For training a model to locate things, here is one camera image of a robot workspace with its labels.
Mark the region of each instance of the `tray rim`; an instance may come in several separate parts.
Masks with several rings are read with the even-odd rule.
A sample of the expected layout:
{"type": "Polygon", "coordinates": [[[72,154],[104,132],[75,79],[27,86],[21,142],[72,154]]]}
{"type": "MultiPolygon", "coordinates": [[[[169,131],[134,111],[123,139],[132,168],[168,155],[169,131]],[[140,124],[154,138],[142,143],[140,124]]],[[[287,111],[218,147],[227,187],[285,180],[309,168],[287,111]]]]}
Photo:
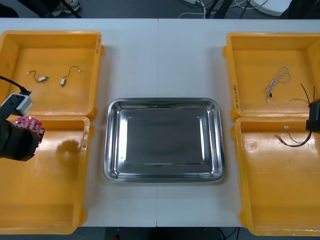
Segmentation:
{"type": "Polygon", "coordinates": [[[208,97],[131,97],[131,98],[117,98],[113,100],[109,107],[108,107],[108,113],[107,113],[107,124],[106,124],[106,133],[105,133],[105,146],[104,146],[104,159],[103,159],[103,173],[105,177],[112,183],[196,183],[196,182],[218,182],[220,181],[223,176],[225,175],[225,153],[224,153],[224,144],[223,144],[223,135],[222,135],[222,126],[221,126],[221,115],[220,115],[220,108],[216,101],[214,101],[211,98],[208,97]],[[111,127],[111,117],[110,113],[113,109],[113,106],[115,103],[121,102],[121,101],[152,101],[152,102],[160,102],[160,101],[171,101],[171,102],[190,102],[190,101],[208,101],[211,102],[214,105],[215,108],[215,114],[216,114],[216,128],[217,132],[215,135],[218,137],[217,142],[218,145],[216,146],[216,149],[219,149],[220,158],[221,158],[221,173],[218,177],[215,178],[127,178],[127,179],[117,179],[113,178],[108,174],[108,162],[109,162],[109,146],[112,145],[111,141],[111,135],[109,134],[109,129],[111,127]]]}

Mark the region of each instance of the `stainless steel tray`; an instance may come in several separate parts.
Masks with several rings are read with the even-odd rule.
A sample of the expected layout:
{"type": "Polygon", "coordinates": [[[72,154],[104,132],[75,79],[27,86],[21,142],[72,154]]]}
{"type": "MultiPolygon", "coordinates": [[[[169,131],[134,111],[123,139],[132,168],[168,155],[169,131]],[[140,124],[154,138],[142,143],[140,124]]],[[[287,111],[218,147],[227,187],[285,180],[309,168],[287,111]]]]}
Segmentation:
{"type": "Polygon", "coordinates": [[[123,98],[108,109],[104,174],[111,182],[216,182],[225,159],[209,98],[123,98]]]}

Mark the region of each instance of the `table surface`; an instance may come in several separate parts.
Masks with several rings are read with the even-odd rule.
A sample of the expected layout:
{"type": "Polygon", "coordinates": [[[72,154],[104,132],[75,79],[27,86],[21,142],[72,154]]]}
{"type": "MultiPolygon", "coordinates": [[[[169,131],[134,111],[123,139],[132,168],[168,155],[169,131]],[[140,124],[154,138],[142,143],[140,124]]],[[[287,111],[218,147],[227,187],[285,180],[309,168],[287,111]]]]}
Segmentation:
{"type": "Polygon", "coordinates": [[[222,48],[229,32],[320,32],[320,20],[0,19],[6,30],[99,31],[84,226],[236,227],[241,209],[231,100],[222,48]],[[131,97],[207,97],[220,106],[226,171],[216,183],[111,183],[104,176],[109,103],[131,97]]]}

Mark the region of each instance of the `dark floor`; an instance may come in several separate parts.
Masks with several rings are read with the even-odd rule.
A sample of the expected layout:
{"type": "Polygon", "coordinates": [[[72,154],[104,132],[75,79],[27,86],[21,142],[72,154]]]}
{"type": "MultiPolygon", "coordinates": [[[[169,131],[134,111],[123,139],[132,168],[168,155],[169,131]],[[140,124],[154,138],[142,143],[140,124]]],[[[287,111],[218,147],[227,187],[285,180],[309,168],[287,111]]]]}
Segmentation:
{"type": "MultiPolygon", "coordinates": [[[[184,0],[79,0],[81,10],[79,14],[83,18],[101,19],[176,19],[182,13],[203,13],[200,6],[195,6],[184,0]]],[[[212,0],[203,0],[204,4],[212,0]]],[[[219,8],[222,0],[219,0],[215,9],[219,8]]],[[[19,3],[17,0],[0,0],[0,4],[13,8],[21,18],[37,18],[38,16],[19,3]]],[[[243,9],[233,7],[226,13],[226,19],[238,19],[243,9]]],[[[64,14],[60,17],[74,18],[64,14]]],[[[202,15],[184,15],[182,18],[201,19],[202,15]]],[[[256,9],[247,9],[243,19],[276,19],[277,17],[266,15],[256,9]]]]}
{"type": "MultiPolygon", "coordinates": [[[[237,240],[237,227],[221,227],[237,240]]],[[[223,240],[217,227],[79,227],[71,235],[0,235],[0,240],[223,240]]],[[[238,240],[317,240],[320,237],[254,236],[241,227],[238,240]]]]}

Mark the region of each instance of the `yellow plastic tray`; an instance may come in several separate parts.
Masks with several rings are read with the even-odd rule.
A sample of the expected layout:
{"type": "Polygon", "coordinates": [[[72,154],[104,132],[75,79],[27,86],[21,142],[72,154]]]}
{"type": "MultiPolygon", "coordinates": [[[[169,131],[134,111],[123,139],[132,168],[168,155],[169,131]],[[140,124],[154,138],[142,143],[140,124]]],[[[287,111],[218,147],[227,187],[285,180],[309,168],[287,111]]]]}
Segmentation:
{"type": "Polygon", "coordinates": [[[241,117],[231,129],[237,156],[241,224],[255,235],[320,236],[320,134],[303,141],[306,118],[241,117]]]}
{"type": "Polygon", "coordinates": [[[85,116],[36,116],[45,128],[35,156],[0,159],[0,234],[71,234],[85,220],[93,127],[85,116]]]}
{"type": "MultiPolygon", "coordinates": [[[[96,116],[96,92],[102,35],[94,31],[7,31],[0,37],[0,75],[27,90],[34,106],[28,113],[39,115],[96,116]],[[73,68],[64,87],[61,79],[73,68]],[[47,76],[48,80],[37,83],[47,76]]],[[[0,81],[0,103],[19,89],[0,81]]]]}
{"type": "Polygon", "coordinates": [[[320,93],[320,33],[229,33],[226,56],[231,118],[307,117],[306,99],[320,93]],[[291,72],[290,83],[277,83],[267,102],[267,87],[282,66],[291,72]]]}

